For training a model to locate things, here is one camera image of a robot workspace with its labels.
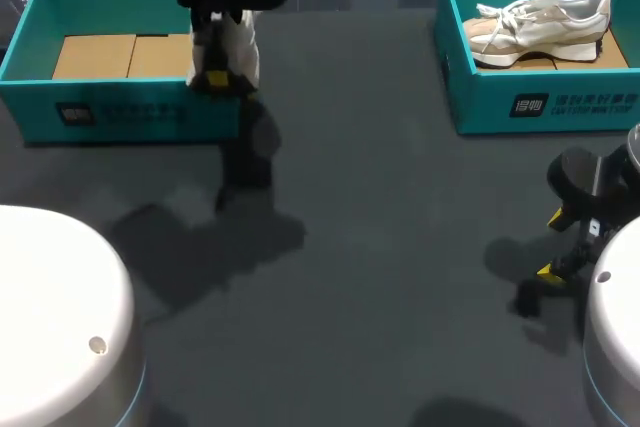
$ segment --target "teal box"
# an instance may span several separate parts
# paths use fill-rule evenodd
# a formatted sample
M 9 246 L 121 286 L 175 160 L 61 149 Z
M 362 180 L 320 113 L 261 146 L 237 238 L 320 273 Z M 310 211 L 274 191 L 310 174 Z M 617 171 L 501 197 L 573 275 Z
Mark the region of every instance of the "teal box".
M 456 129 L 461 134 L 627 130 L 640 122 L 640 0 L 612 0 L 612 32 L 628 69 L 479 72 L 462 23 L 476 4 L 439 0 L 434 35 Z M 515 116 L 519 100 L 537 109 Z
M 65 36 L 182 33 L 189 12 L 176 0 L 29 0 L 0 67 L 0 98 L 27 143 L 235 137 L 240 100 L 214 102 L 184 77 L 52 80 Z

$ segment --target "shoe box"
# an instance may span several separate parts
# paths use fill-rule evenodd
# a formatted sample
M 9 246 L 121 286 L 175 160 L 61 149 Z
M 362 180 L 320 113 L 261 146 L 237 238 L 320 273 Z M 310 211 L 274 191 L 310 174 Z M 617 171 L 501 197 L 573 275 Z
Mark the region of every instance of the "shoe box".
M 438 0 L 434 39 L 460 134 L 628 130 L 640 122 L 637 0 L 612 0 L 595 62 L 537 58 L 509 69 L 476 66 L 462 23 L 478 16 L 478 3 L 513 1 Z
M 239 99 L 194 93 L 189 13 L 175 0 L 29 0 L 0 66 L 25 142 L 213 142 Z

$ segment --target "cardboard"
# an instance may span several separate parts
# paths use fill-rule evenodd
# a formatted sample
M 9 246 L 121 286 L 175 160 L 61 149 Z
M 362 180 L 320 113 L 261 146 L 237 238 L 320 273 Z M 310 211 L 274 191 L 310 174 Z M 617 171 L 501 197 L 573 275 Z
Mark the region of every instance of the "cardboard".
M 478 71 L 480 72 L 514 72 L 514 71 L 530 71 L 530 70 L 555 70 L 555 65 L 551 59 L 540 58 L 540 59 L 529 59 L 529 60 L 519 60 L 515 64 L 513 64 L 508 69 L 490 69 L 487 67 L 479 67 L 476 66 Z
M 135 35 L 65 37 L 53 79 L 124 78 L 135 40 Z
M 190 63 L 189 34 L 138 36 L 128 77 L 185 77 Z
M 602 38 L 602 49 L 595 62 L 570 62 L 567 60 L 554 60 L 558 70 L 589 70 L 589 69 L 628 69 L 629 65 L 622 55 L 622 51 L 611 32 L 611 29 Z

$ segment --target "logo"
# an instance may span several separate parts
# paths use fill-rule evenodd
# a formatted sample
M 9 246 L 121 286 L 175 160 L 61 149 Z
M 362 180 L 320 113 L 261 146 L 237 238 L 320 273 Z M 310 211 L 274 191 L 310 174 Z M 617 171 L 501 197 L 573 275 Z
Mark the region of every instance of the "logo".
M 56 104 L 64 125 L 94 125 L 95 120 L 89 104 L 83 102 L 58 102 Z
M 516 95 L 509 117 L 540 117 L 549 100 L 549 94 Z

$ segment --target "shoelace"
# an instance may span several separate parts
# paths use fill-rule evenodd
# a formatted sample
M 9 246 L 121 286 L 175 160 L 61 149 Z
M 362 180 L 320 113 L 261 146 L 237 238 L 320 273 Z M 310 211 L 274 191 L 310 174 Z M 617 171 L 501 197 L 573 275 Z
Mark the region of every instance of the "shoelace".
M 489 47 L 489 45 L 491 45 L 495 40 L 500 29 L 508 27 L 513 30 L 515 34 L 518 29 L 518 21 L 529 20 L 533 17 L 532 14 L 527 14 L 526 12 L 525 4 L 528 3 L 528 0 L 516 0 L 503 9 L 496 9 L 495 7 L 489 7 L 488 5 L 483 4 L 476 5 L 476 8 L 482 17 L 485 19 L 497 19 L 496 28 L 493 29 L 491 38 L 489 39 L 489 42 L 485 44 L 481 53 L 484 54 L 487 47 Z

